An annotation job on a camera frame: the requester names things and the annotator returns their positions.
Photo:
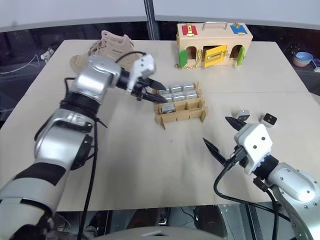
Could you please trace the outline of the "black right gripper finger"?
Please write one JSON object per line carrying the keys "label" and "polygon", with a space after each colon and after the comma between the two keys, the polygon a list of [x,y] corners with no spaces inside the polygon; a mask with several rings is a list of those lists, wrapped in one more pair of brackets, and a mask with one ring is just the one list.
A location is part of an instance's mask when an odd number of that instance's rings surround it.
{"label": "black right gripper finger", "polygon": [[205,139],[204,137],[202,138],[206,147],[208,148],[209,152],[211,153],[211,155],[221,164],[221,165],[225,165],[227,160],[225,157],[223,157],[219,151],[219,149],[213,144],[211,143],[209,140]]}
{"label": "black right gripper finger", "polygon": [[240,131],[247,123],[237,118],[226,116],[225,120],[237,131]]}

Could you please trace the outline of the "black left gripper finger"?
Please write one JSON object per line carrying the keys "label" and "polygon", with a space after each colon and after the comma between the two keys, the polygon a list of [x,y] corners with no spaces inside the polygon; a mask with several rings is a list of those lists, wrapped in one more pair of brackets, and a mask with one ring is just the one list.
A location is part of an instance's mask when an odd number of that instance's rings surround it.
{"label": "black left gripper finger", "polygon": [[162,83],[160,83],[154,79],[151,79],[151,78],[147,79],[147,83],[150,88],[157,90],[157,91],[165,91],[167,89],[167,87],[164,86]]}
{"label": "black left gripper finger", "polygon": [[157,94],[153,94],[153,93],[146,93],[144,94],[144,99],[153,103],[166,103],[167,100],[161,96],[161,95],[157,95]]}

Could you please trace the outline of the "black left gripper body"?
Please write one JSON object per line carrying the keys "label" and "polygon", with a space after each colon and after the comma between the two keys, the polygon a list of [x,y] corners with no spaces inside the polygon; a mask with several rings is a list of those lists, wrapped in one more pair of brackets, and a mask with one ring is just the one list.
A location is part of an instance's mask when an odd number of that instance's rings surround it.
{"label": "black left gripper body", "polygon": [[147,100],[153,101],[154,95],[147,91],[147,87],[152,87],[154,80],[151,78],[141,78],[139,77],[135,83],[131,95],[136,97],[137,101]]}

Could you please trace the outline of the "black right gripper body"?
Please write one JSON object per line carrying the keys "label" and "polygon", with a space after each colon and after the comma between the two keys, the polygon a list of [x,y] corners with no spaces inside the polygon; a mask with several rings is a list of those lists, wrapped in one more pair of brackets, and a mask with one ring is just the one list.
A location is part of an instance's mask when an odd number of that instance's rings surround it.
{"label": "black right gripper body", "polygon": [[224,163],[224,167],[231,168],[231,166],[239,164],[245,168],[248,165],[249,159],[247,157],[247,151],[243,146],[236,146],[234,152],[229,159]]}

